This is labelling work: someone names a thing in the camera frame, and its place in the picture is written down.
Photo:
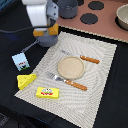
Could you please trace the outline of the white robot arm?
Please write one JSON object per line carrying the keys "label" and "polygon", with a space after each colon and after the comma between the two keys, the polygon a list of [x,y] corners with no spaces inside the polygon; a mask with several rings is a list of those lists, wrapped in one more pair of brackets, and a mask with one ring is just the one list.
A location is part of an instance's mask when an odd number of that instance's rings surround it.
{"label": "white robot arm", "polygon": [[22,0],[29,20],[37,31],[53,27],[58,19],[58,6],[52,0]]}

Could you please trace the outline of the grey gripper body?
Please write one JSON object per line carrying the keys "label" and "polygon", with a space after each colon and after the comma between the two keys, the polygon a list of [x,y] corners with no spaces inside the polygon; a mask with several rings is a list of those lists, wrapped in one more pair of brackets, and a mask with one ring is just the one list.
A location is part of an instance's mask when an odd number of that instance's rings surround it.
{"label": "grey gripper body", "polygon": [[31,0],[34,34],[57,34],[58,6],[52,0]]}

